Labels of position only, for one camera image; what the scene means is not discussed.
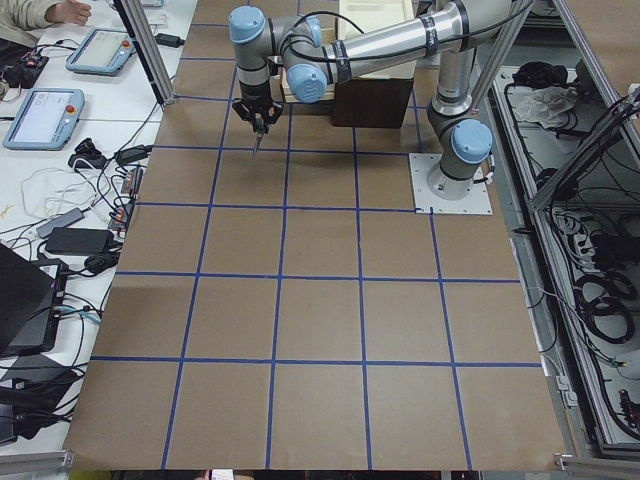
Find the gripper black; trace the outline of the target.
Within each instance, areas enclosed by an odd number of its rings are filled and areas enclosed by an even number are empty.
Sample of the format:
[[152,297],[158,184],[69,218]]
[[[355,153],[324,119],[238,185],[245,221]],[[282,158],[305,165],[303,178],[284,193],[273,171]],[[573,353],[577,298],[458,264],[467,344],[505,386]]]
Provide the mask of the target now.
[[283,113],[284,107],[266,97],[236,98],[232,108],[239,118],[252,125],[253,132],[266,135],[270,125],[275,124]]

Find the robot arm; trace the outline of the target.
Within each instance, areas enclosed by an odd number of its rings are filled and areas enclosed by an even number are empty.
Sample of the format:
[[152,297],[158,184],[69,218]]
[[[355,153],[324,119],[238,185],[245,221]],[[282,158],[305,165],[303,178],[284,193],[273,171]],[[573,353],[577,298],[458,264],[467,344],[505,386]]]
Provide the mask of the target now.
[[317,13],[268,18],[257,7],[236,7],[228,27],[241,96],[232,107],[262,139],[283,111],[271,94],[273,57],[282,61],[294,97],[311,104],[330,85],[437,55],[440,73],[430,122],[443,149],[440,170],[452,180],[470,180],[492,148],[490,141],[471,143],[472,134],[486,128],[471,125],[466,116],[472,51],[496,33],[509,13],[507,1],[445,1],[410,20],[324,43]]

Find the person's hand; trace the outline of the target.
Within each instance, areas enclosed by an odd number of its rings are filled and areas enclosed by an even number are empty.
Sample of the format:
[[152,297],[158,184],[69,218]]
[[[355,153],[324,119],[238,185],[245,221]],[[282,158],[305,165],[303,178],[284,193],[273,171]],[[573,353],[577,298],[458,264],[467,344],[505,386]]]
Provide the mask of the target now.
[[92,7],[77,0],[64,0],[51,5],[45,12],[49,23],[66,23],[83,26],[92,16]]

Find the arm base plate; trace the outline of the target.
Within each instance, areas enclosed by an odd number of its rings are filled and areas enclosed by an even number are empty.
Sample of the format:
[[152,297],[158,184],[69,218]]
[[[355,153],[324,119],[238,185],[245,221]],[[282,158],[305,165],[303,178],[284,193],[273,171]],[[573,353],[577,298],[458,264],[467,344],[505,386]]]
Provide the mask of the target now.
[[482,168],[473,179],[458,181],[445,176],[440,168],[441,155],[409,155],[414,211],[418,214],[477,215],[493,214]]

